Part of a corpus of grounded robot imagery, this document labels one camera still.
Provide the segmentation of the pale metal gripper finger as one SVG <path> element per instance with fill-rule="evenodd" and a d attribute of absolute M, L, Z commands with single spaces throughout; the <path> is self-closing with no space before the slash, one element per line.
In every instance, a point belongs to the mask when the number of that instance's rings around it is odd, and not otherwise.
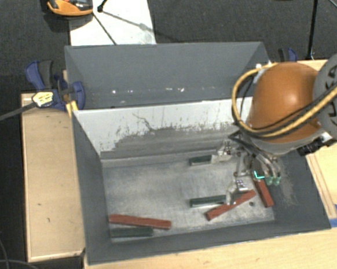
<path fill-rule="evenodd" d="M 236 200 L 246 192 L 248 192 L 248 187 L 245 185 L 243 180 L 234 180 L 230 183 L 226 190 L 226 203 L 228 205 L 235 204 Z"/>
<path fill-rule="evenodd" d="M 227 162 L 232 159 L 235 147 L 232 145 L 223 145 L 217 150 L 217 162 Z"/>

